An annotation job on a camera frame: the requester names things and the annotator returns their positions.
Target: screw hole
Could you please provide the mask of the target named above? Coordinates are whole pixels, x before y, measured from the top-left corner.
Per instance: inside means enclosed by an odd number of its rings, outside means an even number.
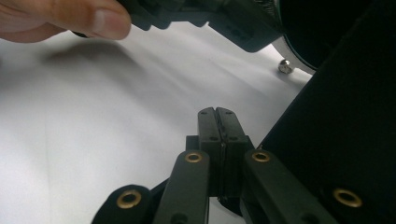
[[[141,200],[142,195],[137,190],[125,190],[117,199],[117,206],[122,209],[128,209],[138,205]]]
[[[187,154],[185,159],[188,162],[198,162],[198,161],[202,160],[202,156],[199,153],[192,152],[192,153]]]
[[[253,160],[259,161],[259,162],[266,162],[270,160],[270,156],[265,153],[265,152],[255,152],[252,155]]]
[[[361,198],[348,189],[335,189],[332,196],[337,202],[349,207],[357,208],[363,205]]]

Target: white surface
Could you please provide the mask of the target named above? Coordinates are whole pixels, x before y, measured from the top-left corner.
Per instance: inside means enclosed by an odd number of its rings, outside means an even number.
[[[0,223],[91,223],[113,190],[155,187],[206,107],[234,111],[257,146],[310,78],[278,74],[280,60],[188,23],[0,40]],[[209,223],[244,223],[214,201]]]

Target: black plastic part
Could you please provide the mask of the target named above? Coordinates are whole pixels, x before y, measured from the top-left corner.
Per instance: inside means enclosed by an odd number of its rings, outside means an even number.
[[[305,65],[318,69],[372,0],[280,0],[289,48]]]
[[[209,165],[209,156],[201,150],[177,157],[153,224],[207,223]]]
[[[245,135],[235,113],[218,107],[216,109],[222,142],[225,144],[223,154],[223,194],[222,197],[239,197],[243,183],[243,158],[245,153],[254,149],[248,136]]]
[[[248,52],[255,52],[282,35],[277,19],[254,1],[119,0],[132,24],[147,31],[166,29],[172,21],[209,26]]]
[[[268,161],[255,160],[256,153]],[[254,194],[271,223],[337,223],[274,154],[250,150],[245,155],[244,173],[249,186],[244,194]]]
[[[396,223],[395,12],[374,1],[262,142],[343,223]]]
[[[141,195],[140,203],[131,208],[120,208],[117,200],[126,190],[136,190]],[[115,190],[96,213],[92,224],[149,224],[152,219],[151,194],[144,187],[129,185]]]
[[[199,149],[210,157],[209,196],[222,194],[224,145],[221,142],[215,110],[212,107],[198,113]]]

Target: black object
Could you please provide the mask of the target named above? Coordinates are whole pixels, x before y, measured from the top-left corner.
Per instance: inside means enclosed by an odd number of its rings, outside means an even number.
[[[117,189],[92,224],[207,223],[209,196],[251,224],[337,223],[274,154],[252,147],[233,111],[200,111],[198,130],[187,137],[187,150],[167,181],[152,191],[134,185]],[[135,197],[126,198],[131,192]]]
[[[396,223],[395,24],[371,4],[262,141],[343,223]]]
[[[396,1],[377,0],[363,11],[259,150],[232,111],[200,112],[199,136],[187,137],[186,153],[209,155],[207,196],[247,223],[396,223]],[[249,153],[272,165],[255,167]],[[151,216],[165,185],[151,191]]]

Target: human hand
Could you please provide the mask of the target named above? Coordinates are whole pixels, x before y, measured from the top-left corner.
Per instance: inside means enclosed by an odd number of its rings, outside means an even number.
[[[123,39],[130,29],[130,16],[116,0],[0,0],[0,38],[13,42],[38,42],[65,30]]]

